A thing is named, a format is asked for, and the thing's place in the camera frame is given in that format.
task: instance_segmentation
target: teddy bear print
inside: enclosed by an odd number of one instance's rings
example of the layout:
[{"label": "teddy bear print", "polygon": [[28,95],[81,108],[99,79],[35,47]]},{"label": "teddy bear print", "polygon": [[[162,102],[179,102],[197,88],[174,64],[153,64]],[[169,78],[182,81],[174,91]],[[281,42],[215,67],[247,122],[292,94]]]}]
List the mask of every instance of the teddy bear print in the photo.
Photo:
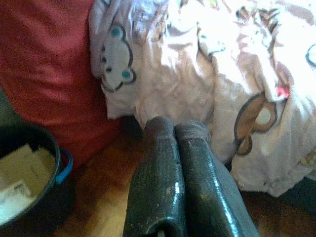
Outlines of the teddy bear print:
[{"label": "teddy bear print", "polygon": [[264,93],[250,98],[238,113],[234,134],[237,154],[246,155],[252,150],[251,134],[267,132],[277,120],[276,104],[268,102]]},{"label": "teddy bear print", "polygon": [[100,64],[101,85],[106,91],[115,92],[122,85],[136,80],[136,74],[130,67],[133,54],[125,37],[124,28],[119,24],[113,24],[103,44]]}]

